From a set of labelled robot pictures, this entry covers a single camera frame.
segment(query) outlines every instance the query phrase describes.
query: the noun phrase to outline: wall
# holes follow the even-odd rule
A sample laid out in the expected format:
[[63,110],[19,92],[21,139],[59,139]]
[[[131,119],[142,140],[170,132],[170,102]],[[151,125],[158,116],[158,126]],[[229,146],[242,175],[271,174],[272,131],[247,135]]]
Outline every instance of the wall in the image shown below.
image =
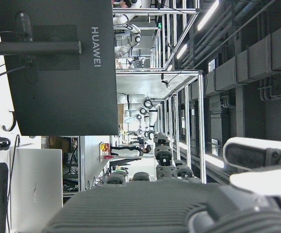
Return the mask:
[[94,176],[97,178],[108,160],[99,162],[99,143],[109,143],[109,136],[83,136],[84,138],[84,157],[85,157],[85,188],[88,188],[87,182],[92,181]]
[[281,141],[281,100],[265,103],[266,138]]

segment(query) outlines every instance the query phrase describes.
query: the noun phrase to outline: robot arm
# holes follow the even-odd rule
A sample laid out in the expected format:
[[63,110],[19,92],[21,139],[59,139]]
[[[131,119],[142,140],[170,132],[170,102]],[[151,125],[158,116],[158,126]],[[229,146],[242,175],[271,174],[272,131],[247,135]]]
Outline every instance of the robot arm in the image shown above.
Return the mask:
[[124,28],[127,28],[132,33],[134,33],[134,40],[129,43],[129,46],[116,46],[115,47],[115,53],[121,53],[125,54],[127,53],[131,48],[138,45],[141,41],[141,31],[140,29],[134,25],[134,24],[126,24],[123,26]]
[[[141,8],[142,7],[142,1],[138,0],[136,3],[132,4],[131,8]],[[113,18],[113,25],[119,25],[119,24],[126,24],[128,23],[132,18],[134,18],[136,14],[118,14],[118,17]]]

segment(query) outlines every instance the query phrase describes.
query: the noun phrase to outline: silver laptop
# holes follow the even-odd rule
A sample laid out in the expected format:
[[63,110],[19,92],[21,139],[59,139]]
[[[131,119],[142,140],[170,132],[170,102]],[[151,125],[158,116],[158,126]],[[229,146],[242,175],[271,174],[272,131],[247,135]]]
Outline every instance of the silver laptop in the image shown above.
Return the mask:
[[11,187],[11,229],[40,233],[63,206],[62,151],[16,150]]

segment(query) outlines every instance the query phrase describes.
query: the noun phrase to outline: ceiling light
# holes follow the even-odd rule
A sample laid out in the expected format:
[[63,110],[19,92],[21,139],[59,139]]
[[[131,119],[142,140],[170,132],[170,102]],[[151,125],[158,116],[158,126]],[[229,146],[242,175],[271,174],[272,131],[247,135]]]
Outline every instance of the ceiling light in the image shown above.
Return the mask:
[[179,53],[177,54],[177,59],[179,59],[181,57],[181,55],[184,53],[184,51],[187,49],[188,45],[185,44],[181,50],[179,51]]
[[216,0],[214,2],[214,4],[212,5],[212,7],[208,10],[208,12],[206,13],[206,15],[204,16],[204,18],[200,21],[200,23],[198,24],[198,31],[202,29],[202,27],[207,23],[207,21],[209,20],[209,18],[213,15],[213,13],[215,12],[215,10],[217,9],[219,5],[219,0]]
[[220,167],[220,168],[224,168],[224,162],[217,159],[217,158],[214,158],[208,154],[205,154],[205,160],[217,167]]
[[167,71],[170,71],[173,68],[173,65],[170,64],[170,66],[167,68]]

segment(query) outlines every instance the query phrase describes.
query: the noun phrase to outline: workstation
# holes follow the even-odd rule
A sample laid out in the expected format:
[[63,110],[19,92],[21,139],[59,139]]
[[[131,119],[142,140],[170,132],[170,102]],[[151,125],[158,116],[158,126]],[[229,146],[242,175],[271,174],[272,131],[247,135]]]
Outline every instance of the workstation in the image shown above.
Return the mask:
[[122,231],[281,232],[281,0],[0,0],[0,233]]

